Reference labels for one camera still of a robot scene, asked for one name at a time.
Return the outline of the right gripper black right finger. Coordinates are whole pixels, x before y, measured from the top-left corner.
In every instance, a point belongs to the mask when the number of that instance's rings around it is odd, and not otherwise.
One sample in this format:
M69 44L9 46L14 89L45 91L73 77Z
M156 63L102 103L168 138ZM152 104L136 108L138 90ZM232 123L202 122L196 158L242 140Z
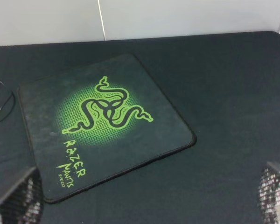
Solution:
M258 201L265 224L280 224L280 163L268 161L258 188Z

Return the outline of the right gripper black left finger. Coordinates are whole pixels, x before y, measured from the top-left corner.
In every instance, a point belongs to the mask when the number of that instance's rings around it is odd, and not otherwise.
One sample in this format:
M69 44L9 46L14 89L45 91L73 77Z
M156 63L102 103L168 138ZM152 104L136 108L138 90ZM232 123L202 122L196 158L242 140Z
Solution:
M42 179L37 167L17 173L0 189L0 224L38 224L42 218Z

